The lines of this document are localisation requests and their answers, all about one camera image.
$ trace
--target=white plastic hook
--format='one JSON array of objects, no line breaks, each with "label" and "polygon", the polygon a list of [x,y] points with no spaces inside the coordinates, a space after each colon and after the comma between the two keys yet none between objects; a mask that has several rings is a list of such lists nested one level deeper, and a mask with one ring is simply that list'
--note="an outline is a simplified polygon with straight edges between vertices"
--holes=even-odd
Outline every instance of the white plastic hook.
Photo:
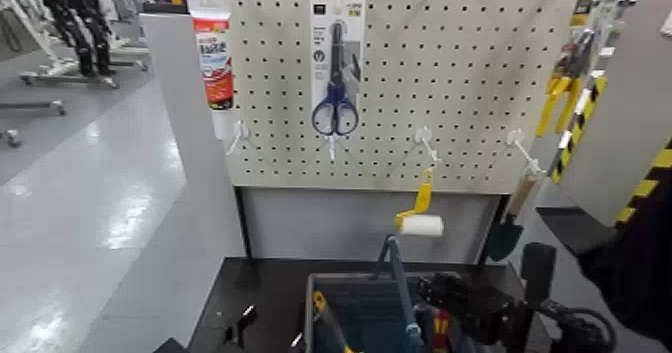
[{"label": "white plastic hook", "polygon": [[329,142],[329,158],[331,161],[336,161],[336,135],[325,136],[325,139]]},{"label": "white plastic hook", "polygon": [[546,170],[539,167],[539,160],[532,158],[530,154],[525,150],[521,142],[525,139],[525,134],[521,129],[511,130],[506,134],[506,145],[509,147],[516,147],[518,151],[523,154],[525,160],[527,161],[526,171],[529,170],[532,174],[545,174]]},{"label": "white plastic hook", "polygon": [[443,161],[438,157],[438,152],[429,146],[429,141],[432,140],[432,130],[427,128],[427,126],[422,126],[422,128],[419,128],[418,131],[415,132],[414,139],[416,144],[423,144],[425,146],[425,149],[427,150],[429,157],[431,157],[432,162],[436,163]]},{"label": "white plastic hook", "polygon": [[238,120],[233,125],[233,134],[235,136],[233,138],[233,143],[231,143],[231,146],[229,147],[229,150],[226,151],[227,156],[230,156],[236,150],[240,139],[247,139],[250,136],[250,130],[245,125],[245,122]]}]

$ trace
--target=yellow handle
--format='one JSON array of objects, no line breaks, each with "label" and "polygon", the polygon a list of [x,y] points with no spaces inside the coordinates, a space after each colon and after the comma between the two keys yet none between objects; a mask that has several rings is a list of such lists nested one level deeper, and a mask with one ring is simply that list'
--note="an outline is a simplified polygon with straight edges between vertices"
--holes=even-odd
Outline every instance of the yellow handle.
[{"label": "yellow handle", "polygon": [[397,213],[394,216],[394,224],[401,226],[405,217],[415,215],[416,213],[424,213],[429,209],[429,202],[432,199],[432,169],[425,170],[425,183],[418,188],[418,196],[415,197],[415,206],[412,210]]},{"label": "yellow handle", "polygon": [[546,133],[548,122],[550,122],[551,116],[553,115],[553,108],[558,102],[560,95],[567,90],[567,86],[571,81],[572,78],[563,76],[560,78],[560,80],[557,81],[557,83],[554,84],[553,90],[551,90],[551,93],[548,94],[548,99],[544,105],[544,110],[541,112],[541,119],[539,120],[539,125],[537,126],[536,132],[537,137],[542,137]]},{"label": "yellow handle", "polygon": [[313,292],[313,305],[319,312],[324,312],[324,309],[327,308],[327,299],[319,290]]},{"label": "yellow handle", "polygon": [[560,73],[554,72],[553,74],[551,74],[551,77],[548,79],[548,82],[546,83],[546,94],[553,93],[553,90],[560,81],[560,78],[562,78],[562,74]]},{"label": "yellow handle", "polygon": [[576,106],[576,102],[578,101],[580,95],[581,95],[581,79],[580,78],[572,79],[572,84],[569,87],[569,96],[567,97],[567,103],[565,104],[565,108],[562,109],[562,113],[560,114],[560,118],[558,118],[558,122],[556,122],[555,124],[556,133],[560,134],[567,128],[569,118],[572,116],[574,106]]}]

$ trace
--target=white pegboard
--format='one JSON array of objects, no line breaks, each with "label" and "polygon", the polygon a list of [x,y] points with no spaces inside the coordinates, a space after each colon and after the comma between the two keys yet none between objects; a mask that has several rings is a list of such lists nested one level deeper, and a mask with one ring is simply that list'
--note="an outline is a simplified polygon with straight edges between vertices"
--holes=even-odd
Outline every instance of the white pegboard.
[{"label": "white pegboard", "polygon": [[576,0],[366,0],[360,126],[327,141],[310,123],[309,0],[229,0],[236,112],[251,135],[229,157],[235,185],[511,193]]}]

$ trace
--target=white roller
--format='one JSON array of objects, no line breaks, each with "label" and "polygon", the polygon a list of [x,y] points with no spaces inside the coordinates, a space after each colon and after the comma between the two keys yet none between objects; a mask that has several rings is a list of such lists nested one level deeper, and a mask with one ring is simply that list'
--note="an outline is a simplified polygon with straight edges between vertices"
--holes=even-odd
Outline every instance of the white roller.
[{"label": "white roller", "polygon": [[403,235],[438,237],[443,234],[443,219],[436,215],[411,215],[404,217],[399,232]]}]

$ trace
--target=scissors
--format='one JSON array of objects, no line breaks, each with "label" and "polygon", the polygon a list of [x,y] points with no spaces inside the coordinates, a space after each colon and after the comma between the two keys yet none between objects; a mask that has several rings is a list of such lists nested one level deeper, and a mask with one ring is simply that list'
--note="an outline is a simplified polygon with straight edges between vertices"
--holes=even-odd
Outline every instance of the scissors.
[{"label": "scissors", "polygon": [[[320,134],[331,136],[337,134],[340,136],[348,135],[357,128],[359,123],[359,114],[357,108],[350,102],[347,96],[345,83],[343,81],[343,25],[339,22],[334,23],[331,40],[331,70],[329,85],[327,86],[327,97],[322,100],[315,110],[313,110],[312,123],[315,131]],[[343,119],[344,114],[353,116],[354,122]],[[320,127],[318,117],[327,116],[331,119],[329,126]]]}]

